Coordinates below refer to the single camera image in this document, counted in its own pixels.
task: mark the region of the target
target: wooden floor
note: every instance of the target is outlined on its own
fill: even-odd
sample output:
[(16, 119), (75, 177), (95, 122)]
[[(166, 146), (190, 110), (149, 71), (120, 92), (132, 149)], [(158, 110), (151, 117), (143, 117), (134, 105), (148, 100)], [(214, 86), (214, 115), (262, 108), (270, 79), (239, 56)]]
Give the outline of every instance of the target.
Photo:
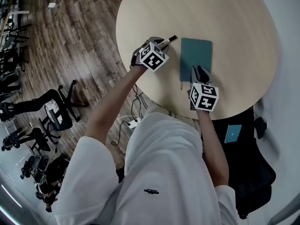
[[(15, 101), (37, 98), (49, 89), (57, 89), (60, 84), (65, 93), (76, 79), (74, 100), (89, 102), (88, 108), (75, 109), (86, 122), (92, 108), (126, 74), (122, 64), (115, 35), (116, 18), (122, 0), (63, 0), (61, 5), (48, 8), (50, 2), (61, 0), (23, 0), (22, 8), (30, 14), (22, 17), (22, 24), (32, 23), (26, 32), (30, 37), (26, 58), (29, 65), (21, 73), (23, 97), (15, 95)], [(130, 92), (119, 116), (130, 115), (131, 102), (135, 98)], [(139, 103), (134, 105), (138, 114)], [(38, 118), (45, 112), (21, 114), (17, 119), (30, 131), (29, 122), (38, 127)], [(112, 146), (117, 141), (119, 125), (124, 119), (117, 119), (109, 132), (106, 145), (111, 151), (117, 167), (123, 166), (120, 150)], [(78, 139), (83, 136), (86, 123), (74, 123), (71, 129), (59, 132), (58, 154), (64, 152), (72, 156)], [(119, 143), (123, 153), (126, 151), (132, 131), (122, 126)]]

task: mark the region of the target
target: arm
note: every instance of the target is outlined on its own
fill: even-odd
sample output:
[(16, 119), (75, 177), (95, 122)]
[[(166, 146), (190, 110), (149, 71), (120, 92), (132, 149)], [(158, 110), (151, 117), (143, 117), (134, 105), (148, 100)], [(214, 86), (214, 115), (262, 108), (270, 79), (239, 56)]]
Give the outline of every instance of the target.
[(105, 144), (109, 129), (116, 120), (123, 103), (133, 85), (147, 70), (144, 66), (133, 67), (95, 107), (85, 131), (85, 136), (95, 138)]
[(197, 110), (203, 136), (205, 163), (214, 187), (227, 185), (229, 180), (228, 163), (208, 112)]

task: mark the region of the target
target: teal notebook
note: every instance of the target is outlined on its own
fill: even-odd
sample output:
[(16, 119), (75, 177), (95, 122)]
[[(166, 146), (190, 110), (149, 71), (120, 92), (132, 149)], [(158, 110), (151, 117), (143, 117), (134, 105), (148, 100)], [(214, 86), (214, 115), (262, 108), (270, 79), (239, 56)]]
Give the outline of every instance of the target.
[(208, 72), (211, 70), (212, 42), (207, 40), (182, 38), (180, 59), (180, 80), (189, 82), (192, 66), (200, 65)]

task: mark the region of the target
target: wooden table top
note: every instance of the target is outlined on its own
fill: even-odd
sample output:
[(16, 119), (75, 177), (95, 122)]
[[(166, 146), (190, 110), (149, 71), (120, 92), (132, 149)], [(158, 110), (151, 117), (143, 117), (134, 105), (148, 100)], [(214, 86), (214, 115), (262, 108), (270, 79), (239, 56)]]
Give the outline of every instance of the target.
[(122, 61), (129, 70), (133, 51), (151, 36), (176, 35), (170, 59), (157, 72), (137, 82), (154, 102), (181, 116), (190, 111), (187, 90), (180, 90), (181, 38), (213, 42), (211, 75), (220, 98), (212, 119), (234, 116), (254, 105), (275, 75), (279, 41), (273, 20), (261, 0), (123, 0), (116, 36)]

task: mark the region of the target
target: white box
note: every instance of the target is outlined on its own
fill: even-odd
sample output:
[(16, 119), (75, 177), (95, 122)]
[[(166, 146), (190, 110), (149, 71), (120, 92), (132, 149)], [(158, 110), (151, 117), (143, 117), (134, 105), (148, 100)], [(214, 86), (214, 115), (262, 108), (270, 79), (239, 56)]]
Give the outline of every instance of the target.
[(141, 50), (141, 63), (147, 68), (155, 72), (167, 62), (169, 57), (160, 50), (153, 42), (150, 42), (143, 50)]
[(190, 99), (195, 109), (212, 112), (219, 99), (219, 88), (195, 82), (191, 89)]

